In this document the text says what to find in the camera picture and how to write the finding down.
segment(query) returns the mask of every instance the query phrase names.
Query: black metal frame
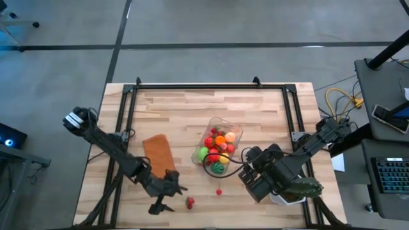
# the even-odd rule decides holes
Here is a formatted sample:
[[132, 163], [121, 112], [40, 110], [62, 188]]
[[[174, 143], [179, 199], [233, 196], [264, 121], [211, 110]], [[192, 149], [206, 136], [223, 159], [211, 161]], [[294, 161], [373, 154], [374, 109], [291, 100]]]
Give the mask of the black metal frame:
[[[123, 114], [125, 111], [125, 104], [126, 104], [127, 96], [129, 93], [132, 93], [132, 96], [131, 96], [129, 112], [128, 112], [128, 119], [127, 119], [125, 130], [131, 129], [132, 118], [133, 118], [132, 113], [135, 109], [136, 95], [137, 95], [138, 89], [281, 89], [282, 96], [284, 99], [284, 108], [286, 111], [289, 135], [290, 135], [291, 145], [293, 147], [293, 150], [295, 150], [296, 142], [292, 140], [291, 133], [295, 131], [295, 128], [293, 124], [293, 118], [291, 116], [291, 108], [289, 104], [288, 93], [291, 93], [293, 96], [295, 114], [297, 117], [297, 122], [298, 122], [298, 127], [299, 127], [298, 129], [300, 132], [305, 131], [304, 123], [303, 123], [302, 115], [301, 115], [300, 104], [298, 101], [297, 89], [296, 89], [295, 84], [262, 84], [259, 78], [255, 77], [253, 79], [253, 82], [249, 84], [141, 84], [141, 80], [137, 78], [136, 84], [125, 84], [123, 86], [120, 109], [118, 112], [115, 132], [121, 131]], [[125, 142], [125, 150], [127, 149], [128, 149], [128, 141]], [[120, 171], [118, 171], [115, 178], [118, 178], [119, 176], [120, 180], [116, 181], [116, 179], [114, 179], [112, 181], [112, 176], [114, 173], [114, 163], [115, 163], [114, 160], [111, 158], [109, 161], [109, 165], [108, 165], [107, 177], [105, 180], [105, 187], [104, 187], [103, 199], [105, 201], [105, 205], [103, 205], [102, 209], [98, 212], [99, 213], [98, 223], [96, 226], [91, 226], [92, 225], [91, 223], [91, 225], [88, 225], [81, 229], [115, 229], [116, 228], [116, 219], [118, 216], [118, 208], [119, 208], [119, 203], [120, 203], [123, 174]], [[308, 161], [307, 163], [307, 173], [308, 173], [308, 176], [311, 176], [311, 177], [314, 176], [313, 165], [311, 161]], [[106, 202], [108, 198], [111, 196], [111, 193], [113, 192], [113, 189], [112, 189], [113, 185], [115, 187], [115, 195], [114, 195], [114, 202], [112, 206], [111, 219], [110, 219], [109, 224], [105, 224], [105, 216], [106, 216], [106, 208], [107, 208]], [[306, 227], [308, 227], [311, 224], [313, 224], [311, 222], [311, 214], [310, 214], [308, 202], [306, 201], [302, 203], [302, 207], [303, 207], [305, 225]], [[318, 208], [315, 202], [314, 202], [314, 207], [316, 209], [316, 216], [317, 216], [318, 224], [324, 224], [322, 212]]]

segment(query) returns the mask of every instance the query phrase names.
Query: plastic fruit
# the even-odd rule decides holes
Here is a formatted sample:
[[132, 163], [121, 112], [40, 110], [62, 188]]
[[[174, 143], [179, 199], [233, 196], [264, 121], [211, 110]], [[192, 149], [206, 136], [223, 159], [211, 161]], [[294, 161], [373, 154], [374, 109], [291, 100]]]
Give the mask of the plastic fruit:
[[210, 149], [215, 145], [215, 140], [213, 140], [213, 137], [207, 137], [204, 140], [204, 145]]
[[220, 163], [222, 163], [222, 164], [227, 164], [227, 163], [229, 163], [229, 159], [228, 158], [226, 158], [226, 157], [222, 157], [222, 156], [220, 156], [219, 157], [219, 162]]
[[199, 149], [199, 153], [197, 154], [197, 158], [199, 159], [200, 162], [203, 162], [203, 160], [205, 159], [205, 156], [207, 155], [207, 153], [209, 152], [209, 149], [206, 147], [202, 147], [201, 149]]
[[226, 139], [226, 142], [233, 143], [236, 140], [236, 134], [233, 132], [228, 132], [224, 138]]
[[[212, 148], [209, 153], [219, 153], [219, 151], [217, 151], [217, 149]], [[219, 155], [210, 155], [209, 157], [207, 157], [207, 160], [210, 162], [218, 162], [219, 161], [220, 156]]]
[[212, 164], [210, 167], [213, 173], [215, 174], [222, 174], [224, 172], [224, 166], [218, 162]]
[[223, 136], [217, 136], [215, 142], [218, 146], [220, 146], [221, 144], [226, 143], [226, 139]]
[[228, 148], [228, 145], [227, 145], [226, 143], [222, 143], [222, 144], [220, 145], [220, 148], [222, 148], [222, 150], [225, 150], [225, 149]]
[[235, 146], [232, 144], [228, 144], [228, 148], [226, 149], [228, 153], [234, 153], [235, 152]]

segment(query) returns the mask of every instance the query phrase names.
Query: toy orange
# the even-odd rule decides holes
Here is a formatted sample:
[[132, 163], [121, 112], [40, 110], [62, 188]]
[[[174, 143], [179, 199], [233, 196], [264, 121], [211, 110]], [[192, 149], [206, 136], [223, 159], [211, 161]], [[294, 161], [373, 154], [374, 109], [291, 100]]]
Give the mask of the toy orange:
[[228, 132], [224, 138], [226, 139], [226, 142], [233, 143], [236, 140], [236, 134], [233, 132]]
[[218, 146], [220, 146], [223, 143], [226, 143], [226, 139], [223, 136], [217, 136], [215, 138], [215, 142]]

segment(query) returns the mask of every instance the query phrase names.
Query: keyboard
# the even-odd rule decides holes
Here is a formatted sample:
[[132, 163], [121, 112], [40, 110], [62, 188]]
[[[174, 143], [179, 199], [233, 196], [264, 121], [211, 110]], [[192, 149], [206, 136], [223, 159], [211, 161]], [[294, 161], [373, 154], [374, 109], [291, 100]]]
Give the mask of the keyboard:
[[409, 194], [409, 158], [372, 158], [381, 193]]

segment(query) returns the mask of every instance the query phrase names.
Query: clear plastic container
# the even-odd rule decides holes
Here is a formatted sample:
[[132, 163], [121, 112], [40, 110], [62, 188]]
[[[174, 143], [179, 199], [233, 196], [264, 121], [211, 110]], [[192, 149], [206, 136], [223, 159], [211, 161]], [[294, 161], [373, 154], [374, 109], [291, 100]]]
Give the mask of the clear plastic container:
[[[192, 154], [193, 163], [202, 167], [202, 161], [209, 153], [225, 153], [229, 157], [233, 157], [242, 134], [243, 130], [236, 124], [222, 118], [210, 119], [206, 131], [204, 131], [195, 152]], [[205, 164], [209, 173], [223, 175], [229, 167], [230, 160], [212, 155], [206, 158]]]

